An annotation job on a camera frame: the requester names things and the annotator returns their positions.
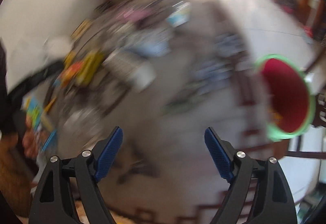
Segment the green bucket rim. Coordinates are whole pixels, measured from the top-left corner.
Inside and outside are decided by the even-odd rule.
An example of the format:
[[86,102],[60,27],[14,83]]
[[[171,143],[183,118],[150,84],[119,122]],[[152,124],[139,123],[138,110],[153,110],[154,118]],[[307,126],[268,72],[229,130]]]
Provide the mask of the green bucket rim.
[[292,139],[298,135],[303,134],[307,128],[309,127],[310,123],[312,122],[313,118],[314,118],[314,113],[315,113],[315,97],[310,95],[311,94],[311,90],[309,85],[307,84],[307,82],[305,81],[304,77],[304,73],[288,58],[280,55],[280,54],[268,54],[265,55],[259,59],[257,59],[257,61],[255,62],[255,70],[259,71],[259,69],[262,67],[262,65],[265,64],[265,62],[271,58],[275,58],[278,60],[283,61],[284,63],[286,63],[288,66],[290,66],[294,71],[296,71],[298,73],[298,75],[301,77],[302,81],[304,82],[307,91],[308,91],[308,100],[309,100],[309,109],[307,111],[307,115],[304,119],[304,121],[302,122],[301,126],[293,131],[292,133],[288,133],[285,132],[284,130],[280,129],[277,125],[273,124],[273,123],[267,123],[267,136],[269,139],[271,139],[272,141],[280,141],[281,139]]

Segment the white wall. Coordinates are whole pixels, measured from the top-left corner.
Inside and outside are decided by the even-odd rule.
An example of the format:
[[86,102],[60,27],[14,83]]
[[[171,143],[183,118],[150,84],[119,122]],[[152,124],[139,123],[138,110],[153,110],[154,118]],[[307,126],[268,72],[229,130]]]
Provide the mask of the white wall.
[[[0,37],[7,48],[8,57],[20,39],[46,39],[61,34],[70,35],[103,1],[4,0],[0,5]],[[11,71],[9,62],[8,86],[13,84]]]

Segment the silver screw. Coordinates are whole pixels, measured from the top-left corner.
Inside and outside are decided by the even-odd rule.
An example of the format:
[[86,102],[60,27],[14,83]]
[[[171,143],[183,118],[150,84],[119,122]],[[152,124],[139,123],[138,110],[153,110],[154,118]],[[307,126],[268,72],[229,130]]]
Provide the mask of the silver screw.
[[269,161],[270,161],[271,163],[276,163],[276,162],[278,162],[278,160],[277,160],[276,158],[274,158],[274,157],[270,157],[270,158],[269,158]]
[[238,151],[238,152],[237,152],[237,156],[238,156],[239,158],[244,158],[244,157],[246,156],[246,154],[245,154],[243,151]]
[[50,161],[51,162],[56,162],[58,160],[58,157],[57,156],[52,156],[51,158],[50,158]]
[[91,151],[90,150],[84,150],[82,153],[83,157],[88,157],[89,155],[91,155]]

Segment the blue textured grip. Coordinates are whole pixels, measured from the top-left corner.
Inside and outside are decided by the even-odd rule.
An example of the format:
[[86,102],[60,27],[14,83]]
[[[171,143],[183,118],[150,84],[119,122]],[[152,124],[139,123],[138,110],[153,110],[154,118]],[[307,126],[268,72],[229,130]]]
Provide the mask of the blue textured grip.
[[220,173],[220,176],[228,181],[230,183],[234,175],[232,173],[232,162],[229,159],[228,155],[225,153],[223,147],[219,143],[219,141],[216,139],[214,133],[211,131],[211,129],[207,128],[205,130],[205,144],[209,150],[209,153],[211,154],[211,157],[213,158],[213,161],[215,163],[216,168],[218,169],[218,172]]
[[119,127],[110,138],[107,145],[104,147],[102,153],[97,159],[96,172],[94,174],[95,181],[98,183],[102,178],[106,177],[111,165],[115,159],[121,144],[122,144],[123,133]]

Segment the blue gripper pad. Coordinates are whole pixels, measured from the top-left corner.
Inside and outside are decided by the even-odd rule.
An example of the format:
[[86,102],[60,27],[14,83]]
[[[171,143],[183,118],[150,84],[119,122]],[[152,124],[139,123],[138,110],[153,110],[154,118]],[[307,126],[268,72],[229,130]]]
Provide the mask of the blue gripper pad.
[[234,178],[231,160],[210,128],[205,130],[204,139],[220,176],[230,183]]
[[122,129],[118,127],[113,135],[111,136],[109,142],[104,147],[102,153],[97,158],[95,164],[95,174],[94,179],[98,183],[102,178],[106,177],[111,165],[115,159],[115,156],[122,144],[123,133]]

